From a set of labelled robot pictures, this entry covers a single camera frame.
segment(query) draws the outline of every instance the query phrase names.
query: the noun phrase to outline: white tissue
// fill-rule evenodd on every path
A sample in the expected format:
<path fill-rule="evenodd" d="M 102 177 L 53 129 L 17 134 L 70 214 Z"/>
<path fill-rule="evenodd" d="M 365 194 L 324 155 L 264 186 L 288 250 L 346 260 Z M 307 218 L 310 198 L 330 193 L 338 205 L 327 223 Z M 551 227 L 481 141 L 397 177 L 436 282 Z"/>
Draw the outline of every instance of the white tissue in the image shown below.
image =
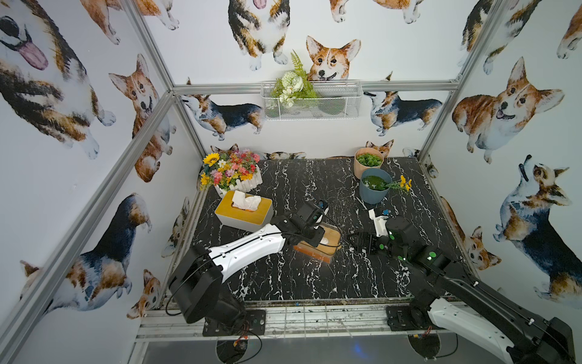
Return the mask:
<path fill-rule="evenodd" d="M 232 206 L 240 208 L 241 210 L 257 211 L 258 204 L 261 203 L 260 196 L 245 197 L 246 194 L 241 191 L 235 191 L 232 196 Z"/>

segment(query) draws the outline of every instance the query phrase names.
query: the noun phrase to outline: dog paw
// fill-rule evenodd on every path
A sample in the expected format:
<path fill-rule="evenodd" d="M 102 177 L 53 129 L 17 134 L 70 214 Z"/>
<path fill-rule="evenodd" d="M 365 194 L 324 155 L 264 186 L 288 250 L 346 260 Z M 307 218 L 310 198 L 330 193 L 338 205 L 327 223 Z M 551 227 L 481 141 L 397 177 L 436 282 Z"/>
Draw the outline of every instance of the dog paw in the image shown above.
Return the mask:
<path fill-rule="evenodd" d="M 249 63 L 249 69 L 251 71 L 256 71 L 261 68 L 261 57 L 251 57 L 251 61 Z"/>
<path fill-rule="evenodd" d="M 99 121 L 105 126 L 111 126 L 116 121 L 115 114 L 111 111 L 104 111 L 104 116 Z"/>
<path fill-rule="evenodd" d="M 287 58 L 287 56 L 284 55 L 283 53 L 279 55 L 273 54 L 273 58 L 275 59 L 275 62 L 277 62 L 280 65 L 286 65 L 287 63 L 289 63 L 289 58 Z"/>

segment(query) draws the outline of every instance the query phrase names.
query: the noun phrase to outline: aluminum frame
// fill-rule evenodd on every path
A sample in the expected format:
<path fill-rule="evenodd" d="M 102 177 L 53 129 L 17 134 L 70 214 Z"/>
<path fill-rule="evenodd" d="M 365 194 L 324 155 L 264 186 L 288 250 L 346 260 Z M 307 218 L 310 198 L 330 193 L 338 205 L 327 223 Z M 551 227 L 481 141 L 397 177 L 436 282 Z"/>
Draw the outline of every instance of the aluminum frame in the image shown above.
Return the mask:
<path fill-rule="evenodd" d="M 0 336 L 1 364 L 11 363 L 14 360 L 30 332 L 42 318 L 45 307 L 54 297 L 74 260 L 85 247 L 137 159 L 150 142 L 159 124 L 166 117 L 172 103 L 172 93 L 164 93 L 154 107 L 147 123 L 126 147 L 117 163 L 101 182 L 97 191 L 61 240 L 57 249 L 47 260 L 44 272 L 35 280 L 0 328 L 2 333 Z"/>

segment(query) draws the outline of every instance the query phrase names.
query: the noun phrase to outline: dog tongue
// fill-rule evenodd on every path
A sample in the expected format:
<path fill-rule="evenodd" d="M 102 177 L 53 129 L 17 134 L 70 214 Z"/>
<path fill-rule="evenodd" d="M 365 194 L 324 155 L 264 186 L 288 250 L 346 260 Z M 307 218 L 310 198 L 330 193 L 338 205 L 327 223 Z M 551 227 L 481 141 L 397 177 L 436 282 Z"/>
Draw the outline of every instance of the dog tongue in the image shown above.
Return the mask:
<path fill-rule="evenodd" d="M 257 9 L 264 9 L 267 5 L 267 0 L 253 0 Z"/>
<path fill-rule="evenodd" d="M 513 10 L 517 6 L 519 0 L 512 0 L 511 5 L 509 6 L 509 10 Z"/>
<path fill-rule="evenodd" d="M 26 42 L 22 47 L 20 47 L 18 53 L 24 57 L 29 65 L 36 69 L 43 70 L 48 66 L 47 57 L 45 57 L 44 53 L 42 53 L 42 51 L 31 41 Z"/>

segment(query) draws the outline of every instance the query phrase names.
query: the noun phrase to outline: floor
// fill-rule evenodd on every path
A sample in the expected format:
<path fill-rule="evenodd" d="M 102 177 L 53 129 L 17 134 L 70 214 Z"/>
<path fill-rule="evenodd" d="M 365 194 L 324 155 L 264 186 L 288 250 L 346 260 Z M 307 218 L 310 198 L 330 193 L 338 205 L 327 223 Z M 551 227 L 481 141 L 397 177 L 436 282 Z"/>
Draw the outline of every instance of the floor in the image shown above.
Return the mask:
<path fill-rule="evenodd" d="M 440 351 L 438 351 L 438 347 L 435 349 L 438 352 L 437 355 L 447 355 L 455 350 L 455 334 L 439 334 L 439 339 L 441 346 Z M 260 353 L 249 363 L 424 364 L 427 362 L 412 348 L 406 335 L 262 339 L 262 344 Z M 258 340 L 251 339 L 246 353 L 239 361 L 250 358 L 259 350 L 259 347 Z M 222 348 L 217 348 L 216 341 L 150 342 L 143 363 L 220 364 L 222 361 L 217 357 L 217 349 Z M 439 358 L 436 361 L 439 364 L 502 363 L 493 354 L 462 337 L 459 337 L 459 346 L 453 355 Z"/>
<path fill-rule="evenodd" d="M 390 192 L 377 206 L 360 200 L 359 180 L 353 175 L 351 158 L 263 161 L 260 167 L 263 184 L 251 193 L 272 199 L 275 214 L 294 210 L 305 200 L 323 199 L 329 203 L 328 215 L 345 234 L 350 234 L 374 232 L 368 209 L 388 208 L 392 214 L 412 221 L 428 243 L 457 260 L 462 258 L 429 184 L 413 158 L 386 159 L 382 168 L 394 178 L 404 175 L 412 179 L 413 189 L 409 195 Z M 216 191 L 208 192 L 194 233 L 194 244 L 222 245 L 245 233 L 221 225 L 214 214 L 220 201 Z M 282 252 L 242 269 L 226 283 L 235 296 L 245 301 L 402 298 L 414 295 L 426 285 L 422 277 L 411 275 L 399 261 L 366 255 L 349 246 L 341 249 L 331 264 L 309 258 L 290 247 L 283 248 Z"/>

